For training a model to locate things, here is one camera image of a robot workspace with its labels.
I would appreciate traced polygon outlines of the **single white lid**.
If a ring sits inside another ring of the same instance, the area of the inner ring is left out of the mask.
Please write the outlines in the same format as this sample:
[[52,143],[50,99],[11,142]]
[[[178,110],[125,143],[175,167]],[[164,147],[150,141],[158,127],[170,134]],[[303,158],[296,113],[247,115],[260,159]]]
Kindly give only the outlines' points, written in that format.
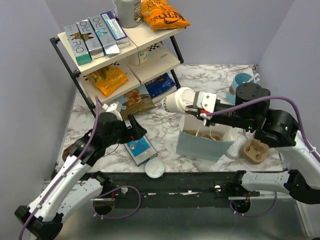
[[179,113],[184,114],[187,106],[191,106],[194,102],[196,92],[189,87],[181,87],[175,92],[175,105]]

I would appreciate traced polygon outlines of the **light blue paper bag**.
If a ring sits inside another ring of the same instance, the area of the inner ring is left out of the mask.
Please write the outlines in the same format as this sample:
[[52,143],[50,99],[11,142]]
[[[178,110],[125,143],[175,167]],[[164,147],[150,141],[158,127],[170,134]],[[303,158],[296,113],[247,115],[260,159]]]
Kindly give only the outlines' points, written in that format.
[[[184,133],[184,130],[194,130],[200,134],[217,133],[222,141]],[[217,162],[238,138],[239,129],[227,125],[203,126],[201,120],[191,115],[183,115],[179,123],[179,135],[176,145],[178,155]]]

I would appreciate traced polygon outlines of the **single brown cup carrier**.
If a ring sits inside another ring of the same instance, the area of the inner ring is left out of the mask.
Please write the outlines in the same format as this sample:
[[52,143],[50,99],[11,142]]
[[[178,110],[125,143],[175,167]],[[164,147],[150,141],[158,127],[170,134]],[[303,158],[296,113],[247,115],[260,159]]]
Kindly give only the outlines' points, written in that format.
[[223,140],[223,137],[219,133],[214,133],[214,132],[199,133],[196,130],[184,130],[183,133],[193,135],[196,137],[203,137],[203,138],[211,139],[214,141],[222,141]]

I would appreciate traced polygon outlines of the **stack of white lids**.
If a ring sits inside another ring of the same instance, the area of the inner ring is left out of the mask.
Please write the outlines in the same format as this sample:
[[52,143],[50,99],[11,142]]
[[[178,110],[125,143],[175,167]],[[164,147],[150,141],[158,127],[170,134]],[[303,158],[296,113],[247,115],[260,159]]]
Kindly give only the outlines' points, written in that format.
[[160,178],[165,172],[165,165],[159,159],[151,159],[145,165],[145,173],[152,179]]

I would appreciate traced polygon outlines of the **single paper cup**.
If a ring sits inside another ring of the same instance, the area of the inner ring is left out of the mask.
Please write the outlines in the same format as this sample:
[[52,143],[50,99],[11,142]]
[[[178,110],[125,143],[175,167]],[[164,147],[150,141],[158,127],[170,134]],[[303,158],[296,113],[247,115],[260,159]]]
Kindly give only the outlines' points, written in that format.
[[177,92],[173,92],[162,100],[162,107],[169,113],[184,113],[184,109],[180,102]]

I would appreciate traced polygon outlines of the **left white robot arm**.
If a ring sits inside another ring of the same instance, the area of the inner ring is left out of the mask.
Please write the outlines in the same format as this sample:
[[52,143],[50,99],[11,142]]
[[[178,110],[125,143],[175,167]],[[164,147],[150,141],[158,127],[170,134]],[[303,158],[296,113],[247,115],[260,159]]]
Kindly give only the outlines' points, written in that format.
[[115,113],[96,115],[93,128],[74,143],[60,171],[45,190],[29,205],[20,205],[15,210],[23,230],[29,230],[39,240],[53,240],[73,212],[89,200],[107,196],[115,200],[112,180],[100,171],[93,173],[78,190],[70,191],[105,155],[108,147],[145,136],[147,130],[139,125],[134,116],[130,114],[128,119],[131,127],[127,127]]

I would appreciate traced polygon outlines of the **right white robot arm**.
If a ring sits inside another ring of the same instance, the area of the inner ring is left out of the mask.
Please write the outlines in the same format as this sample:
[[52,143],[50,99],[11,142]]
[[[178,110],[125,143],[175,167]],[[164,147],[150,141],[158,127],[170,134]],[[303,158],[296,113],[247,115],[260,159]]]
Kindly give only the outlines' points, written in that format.
[[293,199],[316,205],[320,202],[320,154],[307,140],[300,114],[270,108],[275,95],[249,82],[239,85],[235,106],[214,99],[215,94],[187,89],[183,113],[204,120],[205,126],[222,124],[253,134],[254,139],[274,148],[292,165],[281,172],[237,171],[230,191],[241,196],[254,191],[279,192]]

